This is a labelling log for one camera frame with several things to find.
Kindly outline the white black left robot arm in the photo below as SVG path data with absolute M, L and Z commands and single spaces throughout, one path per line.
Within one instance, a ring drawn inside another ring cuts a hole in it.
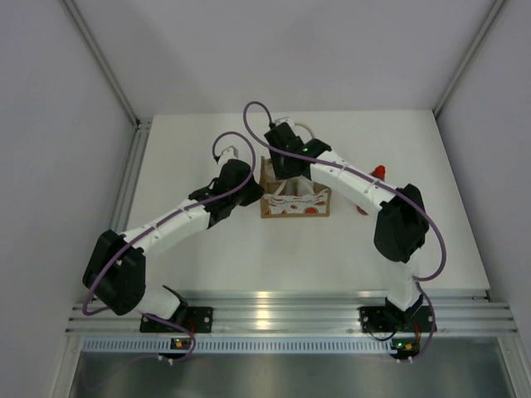
M 158 318 L 167 330 L 186 325 L 188 303 L 168 286 L 147 282 L 149 261 L 188 237 L 206 231 L 263 195 L 250 164 L 231 158 L 219 175 L 192 192 L 177 208 L 139 228 L 117 233 L 107 230 L 96 241 L 82 283 L 118 316 L 131 312 Z

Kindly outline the burlap watermelon canvas bag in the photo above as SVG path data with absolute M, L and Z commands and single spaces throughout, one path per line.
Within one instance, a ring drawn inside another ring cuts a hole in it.
M 286 217 L 328 217 L 332 191 L 306 177 L 277 180 L 270 158 L 261 157 L 260 199 L 262 219 Z

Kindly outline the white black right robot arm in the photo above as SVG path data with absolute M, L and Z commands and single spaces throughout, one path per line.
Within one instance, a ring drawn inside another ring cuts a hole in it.
M 422 306 L 422 294 L 414 282 L 415 268 L 409 262 L 424 245 L 429 230 L 417 211 L 424 208 L 418 188 L 408 184 L 389 192 L 378 185 L 380 179 L 359 170 L 349 172 L 349 163 L 328 144 L 317 138 L 304 143 L 287 122 L 271 123 L 265 139 L 271 146 L 277 178 L 305 177 L 325 185 L 375 220 L 373 243 L 388 265 L 382 316 L 397 331 L 408 328 Z

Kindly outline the red bottle with red cap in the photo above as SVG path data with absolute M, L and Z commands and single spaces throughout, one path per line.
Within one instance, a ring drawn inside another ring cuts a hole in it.
M 385 176 L 386 176 L 385 166 L 384 165 L 376 166 L 373 169 L 373 171 L 370 173 L 370 175 L 373 177 L 373 181 L 370 183 L 369 189 L 371 189 L 375 185 L 376 181 L 383 181 L 383 182 L 385 181 Z M 367 215 L 367 212 L 360 206 L 357 206 L 357 211 L 363 216 Z

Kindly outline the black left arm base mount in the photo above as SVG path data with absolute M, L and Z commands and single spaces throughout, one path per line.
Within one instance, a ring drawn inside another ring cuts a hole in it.
M 212 330 L 213 313 L 214 310 L 212 307 L 192 306 L 178 310 L 168 321 L 178 324 L 193 334 L 210 333 Z M 139 331 L 145 333 L 166 333 L 176 332 L 177 329 L 143 317 L 140 322 Z

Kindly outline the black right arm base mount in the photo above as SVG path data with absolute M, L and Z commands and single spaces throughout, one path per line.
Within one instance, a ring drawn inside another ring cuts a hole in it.
M 410 318 L 392 315 L 384 306 L 364 306 L 359 310 L 361 328 L 366 333 L 409 332 L 431 330 L 433 315 L 428 306 L 420 307 Z

